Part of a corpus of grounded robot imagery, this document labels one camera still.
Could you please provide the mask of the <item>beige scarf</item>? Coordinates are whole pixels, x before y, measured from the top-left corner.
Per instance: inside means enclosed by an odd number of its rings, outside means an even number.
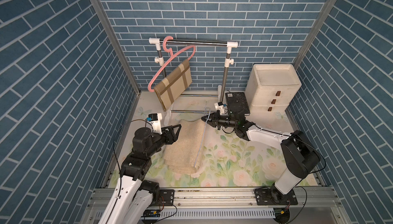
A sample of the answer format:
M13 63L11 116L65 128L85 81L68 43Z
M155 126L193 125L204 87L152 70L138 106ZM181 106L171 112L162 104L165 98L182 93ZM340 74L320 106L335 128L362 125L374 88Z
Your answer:
M166 146L163 159L175 173L194 174L202 161L205 122L182 120L180 124L178 139L172 145Z

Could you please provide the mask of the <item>brown plaid scarf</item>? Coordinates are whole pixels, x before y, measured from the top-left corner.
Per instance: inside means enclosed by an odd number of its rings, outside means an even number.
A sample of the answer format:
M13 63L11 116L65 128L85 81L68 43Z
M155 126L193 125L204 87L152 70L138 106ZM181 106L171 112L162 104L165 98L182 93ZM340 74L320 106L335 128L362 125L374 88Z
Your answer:
M191 85L189 60L185 59L155 87L154 91L164 111L170 109L175 100Z

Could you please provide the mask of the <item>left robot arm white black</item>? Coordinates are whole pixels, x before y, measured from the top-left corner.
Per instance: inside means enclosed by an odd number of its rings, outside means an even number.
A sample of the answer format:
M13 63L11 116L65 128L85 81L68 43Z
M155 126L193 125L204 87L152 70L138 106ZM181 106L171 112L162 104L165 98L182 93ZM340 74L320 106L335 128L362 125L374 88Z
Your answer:
M145 179L151 157L164 145L177 141L181 125L162 128L162 134L148 127L136 130L132 152L123 161L115 191L100 219L101 224L136 224L144 211L159 199L159 183Z

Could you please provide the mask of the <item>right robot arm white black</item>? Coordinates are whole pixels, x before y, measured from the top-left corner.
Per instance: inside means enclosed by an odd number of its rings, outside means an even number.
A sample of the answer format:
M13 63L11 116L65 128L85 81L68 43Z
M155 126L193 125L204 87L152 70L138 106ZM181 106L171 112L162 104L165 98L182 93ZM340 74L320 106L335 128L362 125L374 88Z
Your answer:
M287 135L259 127L246 120L244 115L224 116L218 111L203 116L201 120L217 129L231 127L241 139L259 142L281 151L286 164L285 170L270 188L256 189L255 198L258 205L290 207L298 204L293 188L311 174L321 160L320 153L303 132L294 131Z

